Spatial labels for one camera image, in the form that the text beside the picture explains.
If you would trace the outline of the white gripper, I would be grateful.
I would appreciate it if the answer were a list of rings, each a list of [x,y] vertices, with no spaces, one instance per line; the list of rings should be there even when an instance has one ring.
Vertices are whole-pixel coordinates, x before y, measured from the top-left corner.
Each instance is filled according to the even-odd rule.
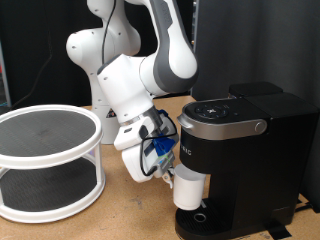
[[[122,159],[131,177],[138,183],[149,181],[153,177],[160,178],[163,175],[159,166],[159,156],[151,141],[123,150]],[[145,173],[148,173],[154,166],[157,166],[157,169],[150,176],[143,174],[141,168],[144,168]],[[171,177],[175,175],[175,169],[170,167],[167,171],[169,174],[164,174],[162,179],[170,188],[173,188]]]

